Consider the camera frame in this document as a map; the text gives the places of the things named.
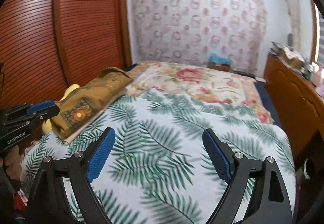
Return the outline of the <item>person's left hand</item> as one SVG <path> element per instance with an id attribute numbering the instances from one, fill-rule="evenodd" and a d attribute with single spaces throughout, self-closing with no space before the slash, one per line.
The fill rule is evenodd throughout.
<path id="1" fill-rule="evenodd" d="M 22 172 L 21 156 L 19 146 L 14 146 L 5 156 L 1 158 L 1 167 L 6 166 L 5 172 L 12 180 L 19 180 Z"/>

